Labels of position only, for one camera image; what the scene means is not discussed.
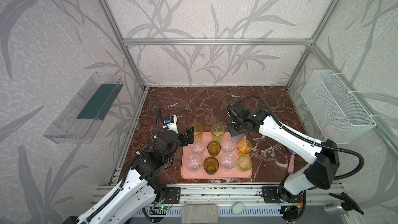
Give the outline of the clear faceted glass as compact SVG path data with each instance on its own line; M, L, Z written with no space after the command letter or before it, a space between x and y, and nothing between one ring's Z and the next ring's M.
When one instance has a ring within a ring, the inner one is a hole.
M205 143L201 139L197 139L190 146L190 150L194 154L201 154L205 151Z
M231 137L225 137L221 141L221 148L226 152L232 152L236 149L236 141Z
M202 157L198 154L189 155L185 161L185 167L191 173L197 173L202 167Z
M228 172L235 168L237 158L232 152L225 152L220 158L221 168Z

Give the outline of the yellow tall glass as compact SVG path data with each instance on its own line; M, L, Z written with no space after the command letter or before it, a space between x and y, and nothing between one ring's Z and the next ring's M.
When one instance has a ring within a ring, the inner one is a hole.
M191 124L191 127L193 127L193 134L194 134L194 139L195 140L202 140L203 139L203 132L204 132L204 126L200 122L193 122Z

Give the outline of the yellow short glass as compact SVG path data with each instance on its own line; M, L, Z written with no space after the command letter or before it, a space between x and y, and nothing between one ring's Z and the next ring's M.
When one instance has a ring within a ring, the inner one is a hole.
M237 142L237 151L243 155L248 155L252 152L253 145L247 139L241 139Z

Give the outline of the tall green glass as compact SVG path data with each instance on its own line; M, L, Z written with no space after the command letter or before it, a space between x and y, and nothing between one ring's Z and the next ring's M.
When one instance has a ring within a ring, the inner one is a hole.
M221 143L224 138L225 132L226 132L226 127L222 123L219 123L219 122L214 123L210 127L210 132L211 132L212 141Z

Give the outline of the amber dotted glass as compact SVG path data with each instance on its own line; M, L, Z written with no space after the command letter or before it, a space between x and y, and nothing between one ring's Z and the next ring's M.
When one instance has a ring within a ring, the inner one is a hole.
M207 157L204 160L203 168L208 175L214 175L219 169L219 162L215 157Z
M217 141L211 141L207 145L207 150L210 156L216 157L221 151L221 145Z

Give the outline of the green short glass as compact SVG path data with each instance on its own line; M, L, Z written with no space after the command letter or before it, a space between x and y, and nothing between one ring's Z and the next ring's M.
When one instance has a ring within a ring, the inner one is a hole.
M249 156L240 156L237 161L237 166L240 171L250 171L252 168L252 160Z

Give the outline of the blue frosted plastic cup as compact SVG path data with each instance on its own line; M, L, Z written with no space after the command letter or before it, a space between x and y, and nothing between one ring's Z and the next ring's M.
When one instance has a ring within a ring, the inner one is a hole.
M232 139L234 140L235 144L237 144L238 141L240 141L240 140L242 140L244 138L245 138L245 134L244 133L232 137Z

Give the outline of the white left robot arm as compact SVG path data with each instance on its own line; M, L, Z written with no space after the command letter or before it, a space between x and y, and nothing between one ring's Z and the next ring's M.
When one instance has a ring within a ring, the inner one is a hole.
M194 128L183 134L165 130L156 136L131 162L123 179L97 204L66 224L124 224L135 213L153 202L164 200L166 184L158 178L179 147L194 142Z

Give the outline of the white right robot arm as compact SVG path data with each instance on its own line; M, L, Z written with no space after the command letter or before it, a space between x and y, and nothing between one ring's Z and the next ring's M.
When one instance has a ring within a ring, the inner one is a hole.
M271 111L256 108L249 111L241 102L227 106L231 119L228 128L232 136L256 132L272 138L302 157L307 165L283 179L277 190L277 197L288 202L294 196L313 187L327 190L334 180L344 179L358 173L364 166L364 157L352 150L339 148L332 140L322 142L310 138L299 131L281 123ZM340 167L339 153L358 158L358 165L350 172L338 176Z

